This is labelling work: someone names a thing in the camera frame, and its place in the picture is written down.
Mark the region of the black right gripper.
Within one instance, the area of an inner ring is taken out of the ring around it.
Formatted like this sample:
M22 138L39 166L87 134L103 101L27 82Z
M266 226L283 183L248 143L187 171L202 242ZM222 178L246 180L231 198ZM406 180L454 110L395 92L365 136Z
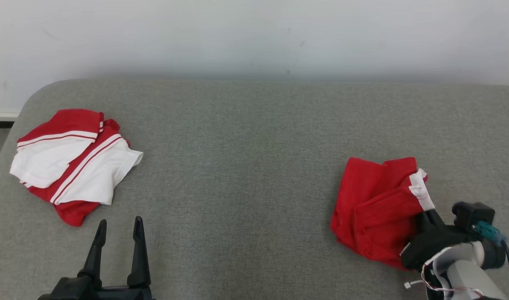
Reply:
M417 230L425 231L410 240L401 252L401 264L409 270L420 270L425 261L444 248L482 240L476 233L445 225L436 210L417 214Z

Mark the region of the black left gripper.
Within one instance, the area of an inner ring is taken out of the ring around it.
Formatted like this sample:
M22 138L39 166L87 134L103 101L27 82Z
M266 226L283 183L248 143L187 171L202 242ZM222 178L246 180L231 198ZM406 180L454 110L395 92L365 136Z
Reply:
M100 266L106 229L107 221L101 220L86 262L77 277L61 278L52 292L39 296L39 300L153 300L149 288L151 277L142 217L135 218L134 251L131 273L127 277L128 286L102 288Z

